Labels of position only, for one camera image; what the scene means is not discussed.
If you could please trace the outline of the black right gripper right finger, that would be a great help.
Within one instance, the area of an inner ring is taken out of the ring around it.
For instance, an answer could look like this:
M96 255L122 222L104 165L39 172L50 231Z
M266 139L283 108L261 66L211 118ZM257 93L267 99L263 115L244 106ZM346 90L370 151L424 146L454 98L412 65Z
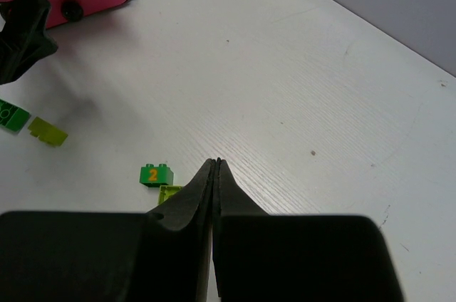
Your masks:
M270 215L217 160L213 262L222 301L402 301L387 244L368 217Z

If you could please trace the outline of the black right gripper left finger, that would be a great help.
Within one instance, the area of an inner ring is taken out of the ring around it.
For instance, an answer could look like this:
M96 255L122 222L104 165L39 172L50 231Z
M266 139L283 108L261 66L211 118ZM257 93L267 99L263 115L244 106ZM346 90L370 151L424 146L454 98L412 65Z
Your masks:
M1 215L3 301L205 301L216 162L146 213Z

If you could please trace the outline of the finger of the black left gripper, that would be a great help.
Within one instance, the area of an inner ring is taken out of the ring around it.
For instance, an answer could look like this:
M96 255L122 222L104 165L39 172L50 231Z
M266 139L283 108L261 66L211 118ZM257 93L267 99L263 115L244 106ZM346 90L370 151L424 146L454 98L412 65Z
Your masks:
M39 60L54 54L57 43L47 35L48 0L14 0L1 30L1 84L18 80Z

